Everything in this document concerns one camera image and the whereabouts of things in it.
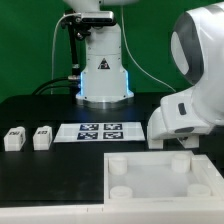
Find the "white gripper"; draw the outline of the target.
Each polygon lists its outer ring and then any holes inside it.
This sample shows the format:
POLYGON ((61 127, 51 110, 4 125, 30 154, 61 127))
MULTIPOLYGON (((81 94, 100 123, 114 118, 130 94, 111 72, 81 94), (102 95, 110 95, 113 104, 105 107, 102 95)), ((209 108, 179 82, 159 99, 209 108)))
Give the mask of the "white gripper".
POLYGON ((177 139, 184 148, 198 148, 199 135, 193 134, 194 127, 183 121, 165 122, 162 110, 158 107, 151 115, 147 125, 147 142, 150 149, 162 149, 164 141, 177 139))

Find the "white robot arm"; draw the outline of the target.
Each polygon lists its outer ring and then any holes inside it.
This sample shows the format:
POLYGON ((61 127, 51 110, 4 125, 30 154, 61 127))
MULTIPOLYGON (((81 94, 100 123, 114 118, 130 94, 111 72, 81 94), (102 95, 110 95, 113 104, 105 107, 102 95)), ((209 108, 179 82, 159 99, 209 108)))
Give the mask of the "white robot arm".
MULTIPOLYGON (((78 38, 86 39, 86 67, 81 72, 81 105, 111 108, 133 98, 128 73, 121 64, 121 28, 102 6, 137 0, 63 0, 73 10, 78 38)), ((147 125, 151 149, 166 139, 185 148, 199 146, 199 137, 224 126, 224 1, 184 12, 171 36, 173 60, 192 85, 165 96, 147 125)))

